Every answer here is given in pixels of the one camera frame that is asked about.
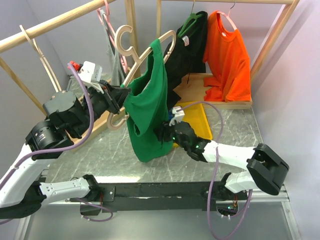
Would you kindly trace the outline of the green tank top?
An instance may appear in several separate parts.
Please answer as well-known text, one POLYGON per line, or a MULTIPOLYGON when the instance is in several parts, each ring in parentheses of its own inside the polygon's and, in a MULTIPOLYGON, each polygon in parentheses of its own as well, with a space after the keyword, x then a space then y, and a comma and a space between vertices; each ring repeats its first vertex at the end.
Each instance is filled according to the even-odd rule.
POLYGON ((131 92, 124 102, 129 118, 127 129, 133 151, 142 163, 167 155, 173 141, 159 141, 154 129, 169 119, 167 107, 168 78, 159 39, 150 45, 146 72, 128 87, 131 92))

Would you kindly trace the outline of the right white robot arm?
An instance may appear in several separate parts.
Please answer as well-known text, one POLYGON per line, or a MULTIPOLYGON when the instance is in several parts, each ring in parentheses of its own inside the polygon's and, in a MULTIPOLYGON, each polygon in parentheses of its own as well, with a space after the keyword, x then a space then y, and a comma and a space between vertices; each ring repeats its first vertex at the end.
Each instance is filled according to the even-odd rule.
POLYGON ((240 147, 217 143, 196 135, 187 122, 170 124, 164 121, 154 133, 161 142, 178 144, 189 157, 198 162, 222 163, 242 169, 239 173, 226 173, 216 189, 222 199, 235 194, 259 189, 277 196, 289 172, 289 165, 267 144, 240 147))

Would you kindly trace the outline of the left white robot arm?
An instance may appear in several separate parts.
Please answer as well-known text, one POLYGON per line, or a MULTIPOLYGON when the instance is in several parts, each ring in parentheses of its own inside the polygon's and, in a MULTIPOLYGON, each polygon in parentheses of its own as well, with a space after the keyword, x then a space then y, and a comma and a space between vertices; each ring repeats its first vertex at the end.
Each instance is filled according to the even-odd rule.
POLYGON ((49 203, 65 199, 91 202, 102 195, 91 174, 54 184, 38 180, 48 165, 77 146, 74 139, 83 144, 89 138, 94 122, 103 113, 118 114, 131 91, 104 80, 98 88, 82 89, 83 100, 72 91, 59 91, 44 104, 45 120, 29 132, 17 159, 0 181, 2 224, 28 217, 49 203))

